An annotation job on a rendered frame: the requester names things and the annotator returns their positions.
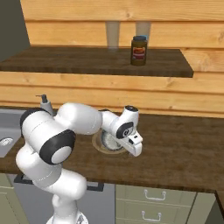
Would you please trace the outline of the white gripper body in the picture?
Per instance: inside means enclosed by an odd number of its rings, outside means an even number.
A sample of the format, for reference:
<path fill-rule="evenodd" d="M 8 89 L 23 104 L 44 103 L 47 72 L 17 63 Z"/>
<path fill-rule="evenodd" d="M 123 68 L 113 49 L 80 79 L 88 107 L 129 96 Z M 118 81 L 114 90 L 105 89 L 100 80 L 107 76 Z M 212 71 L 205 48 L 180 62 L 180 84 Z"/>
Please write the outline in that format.
<path fill-rule="evenodd" d="M 141 136 L 127 136 L 116 141 L 134 157 L 138 157 L 142 153 L 143 138 Z"/>

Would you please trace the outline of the grey white bowl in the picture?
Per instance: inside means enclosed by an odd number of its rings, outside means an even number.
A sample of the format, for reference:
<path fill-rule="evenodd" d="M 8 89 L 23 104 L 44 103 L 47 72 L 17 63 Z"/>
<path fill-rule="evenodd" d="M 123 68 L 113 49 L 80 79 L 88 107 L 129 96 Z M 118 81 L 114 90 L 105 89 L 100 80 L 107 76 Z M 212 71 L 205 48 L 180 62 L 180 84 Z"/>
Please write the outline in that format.
<path fill-rule="evenodd" d="M 101 143 L 109 151 L 120 151 L 123 147 L 109 134 L 103 130 L 101 132 Z"/>

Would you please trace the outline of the tan bowl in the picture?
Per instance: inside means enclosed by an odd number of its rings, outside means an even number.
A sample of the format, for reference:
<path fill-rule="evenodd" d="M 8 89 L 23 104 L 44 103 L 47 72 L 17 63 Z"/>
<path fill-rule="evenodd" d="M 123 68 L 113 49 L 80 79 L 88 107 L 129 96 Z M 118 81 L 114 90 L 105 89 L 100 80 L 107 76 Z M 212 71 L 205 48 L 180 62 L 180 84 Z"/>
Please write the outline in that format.
<path fill-rule="evenodd" d="M 102 133 L 100 131 L 98 131 L 97 133 L 95 133 L 92 136 L 92 145 L 99 152 L 106 154 L 106 155 L 110 155 L 110 156 L 120 155 L 120 154 L 123 154 L 126 152 L 126 150 L 124 148 L 121 148 L 120 150 L 108 150 L 107 148 L 105 148 L 103 146 L 101 136 L 102 136 Z"/>

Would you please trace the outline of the pale green cabinet door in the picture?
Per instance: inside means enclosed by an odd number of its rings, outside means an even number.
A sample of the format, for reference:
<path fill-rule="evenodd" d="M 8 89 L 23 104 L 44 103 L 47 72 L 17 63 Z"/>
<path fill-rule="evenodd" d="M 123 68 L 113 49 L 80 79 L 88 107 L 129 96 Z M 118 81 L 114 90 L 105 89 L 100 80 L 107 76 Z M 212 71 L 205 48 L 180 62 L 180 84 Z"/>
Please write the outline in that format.
<path fill-rule="evenodd" d="M 186 224 L 224 224 L 214 193 L 197 193 Z"/>
<path fill-rule="evenodd" d="M 0 224 L 22 224 L 14 189 L 5 174 L 0 173 Z"/>

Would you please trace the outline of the pale green drawer front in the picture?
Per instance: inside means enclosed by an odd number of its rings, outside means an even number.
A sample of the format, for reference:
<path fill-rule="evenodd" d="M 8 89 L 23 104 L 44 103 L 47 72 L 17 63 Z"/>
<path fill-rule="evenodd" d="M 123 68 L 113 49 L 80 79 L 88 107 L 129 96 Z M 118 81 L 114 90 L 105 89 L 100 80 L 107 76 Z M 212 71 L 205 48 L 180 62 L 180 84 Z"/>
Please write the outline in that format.
<path fill-rule="evenodd" d="M 149 216 L 161 213 L 162 218 L 160 222 L 177 223 L 178 221 L 187 220 L 190 208 L 187 206 L 157 205 L 122 199 L 117 199 L 115 201 L 116 219 L 146 221 L 142 218 L 142 211 L 145 211 Z"/>
<path fill-rule="evenodd" d="M 178 221 L 177 223 L 165 223 L 165 222 L 147 222 L 138 220 L 115 219 L 115 224 L 187 224 L 187 222 Z"/>
<path fill-rule="evenodd" d="M 152 191 L 166 191 L 166 199 L 164 201 L 148 200 L 144 197 L 144 189 Z M 116 185 L 115 195 L 119 200 L 133 200 L 172 206 L 190 207 L 193 203 L 196 193 L 171 189 L 151 188 L 145 186 Z"/>

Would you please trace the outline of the grey dishwasher front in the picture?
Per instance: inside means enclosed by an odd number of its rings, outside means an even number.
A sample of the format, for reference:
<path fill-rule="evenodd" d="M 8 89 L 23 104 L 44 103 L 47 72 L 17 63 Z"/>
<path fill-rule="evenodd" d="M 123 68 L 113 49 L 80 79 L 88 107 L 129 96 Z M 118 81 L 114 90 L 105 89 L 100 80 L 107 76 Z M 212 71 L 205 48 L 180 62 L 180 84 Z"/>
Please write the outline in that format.
<path fill-rule="evenodd" d="M 16 176 L 17 174 L 9 174 L 29 223 L 46 224 L 53 215 L 53 195 L 35 185 L 15 183 Z M 87 183 L 87 186 L 96 185 L 96 182 Z M 115 186 L 104 184 L 102 192 L 87 191 L 78 200 L 78 208 L 86 215 L 89 224 L 115 224 Z"/>

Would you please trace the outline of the grey soap dispenser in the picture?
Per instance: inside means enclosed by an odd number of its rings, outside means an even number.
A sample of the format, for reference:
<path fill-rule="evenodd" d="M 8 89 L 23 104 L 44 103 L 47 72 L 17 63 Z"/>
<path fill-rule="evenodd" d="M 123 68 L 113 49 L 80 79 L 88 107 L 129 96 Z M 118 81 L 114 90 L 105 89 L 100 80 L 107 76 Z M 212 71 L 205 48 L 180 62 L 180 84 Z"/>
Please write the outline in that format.
<path fill-rule="evenodd" d="M 47 96 L 45 94 L 40 94 L 39 97 L 41 98 L 40 107 L 54 116 L 52 104 L 47 99 Z"/>

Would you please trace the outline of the brown jar with blue lid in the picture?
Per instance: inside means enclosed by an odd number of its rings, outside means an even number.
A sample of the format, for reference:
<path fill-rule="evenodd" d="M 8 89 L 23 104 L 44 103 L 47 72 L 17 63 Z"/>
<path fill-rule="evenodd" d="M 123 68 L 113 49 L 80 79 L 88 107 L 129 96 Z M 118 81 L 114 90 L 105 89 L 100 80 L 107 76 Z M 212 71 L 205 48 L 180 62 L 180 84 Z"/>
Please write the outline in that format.
<path fill-rule="evenodd" d="M 134 36 L 131 41 L 130 64 L 132 66 L 144 66 L 146 64 L 147 38 L 139 35 Z"/>

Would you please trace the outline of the dark wooden shelf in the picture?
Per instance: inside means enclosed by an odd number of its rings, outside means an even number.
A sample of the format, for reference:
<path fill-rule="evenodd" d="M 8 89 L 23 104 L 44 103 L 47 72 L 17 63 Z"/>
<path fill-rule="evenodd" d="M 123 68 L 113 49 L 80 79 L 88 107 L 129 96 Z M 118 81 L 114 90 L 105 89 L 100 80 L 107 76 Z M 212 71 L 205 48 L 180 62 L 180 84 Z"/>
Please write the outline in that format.
<path fill-rule="evenodd" d="M 32 46 L 0 62 L 0 71 L 192 78 L 179 49 L 150 49 L 144 66 L 130 64 L 130 49 Z"/>

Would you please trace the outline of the pale tapered glass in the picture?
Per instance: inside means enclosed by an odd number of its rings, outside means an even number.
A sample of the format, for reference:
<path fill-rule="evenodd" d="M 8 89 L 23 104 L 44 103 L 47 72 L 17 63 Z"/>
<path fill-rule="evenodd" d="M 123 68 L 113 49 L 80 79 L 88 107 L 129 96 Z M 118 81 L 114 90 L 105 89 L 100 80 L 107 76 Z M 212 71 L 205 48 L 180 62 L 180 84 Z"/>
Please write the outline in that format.
<path fill-rule="evenodd" d="M 106 22 L 107 46 L 116 49 L 119 46 L 120 23 L 117 21 Z"/>

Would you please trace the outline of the grey sink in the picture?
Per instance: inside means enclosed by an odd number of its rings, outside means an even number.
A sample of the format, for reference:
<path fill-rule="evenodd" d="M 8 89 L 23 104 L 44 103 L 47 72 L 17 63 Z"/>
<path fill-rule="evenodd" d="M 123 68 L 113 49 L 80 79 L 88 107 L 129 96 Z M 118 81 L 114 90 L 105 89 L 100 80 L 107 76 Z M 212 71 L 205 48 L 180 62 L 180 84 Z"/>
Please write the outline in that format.
<path fill-rule="evenodd" d="M 23 110 L 0 108 L 0 158 L 5 158 L 21 137 L 20 117 Z"/>

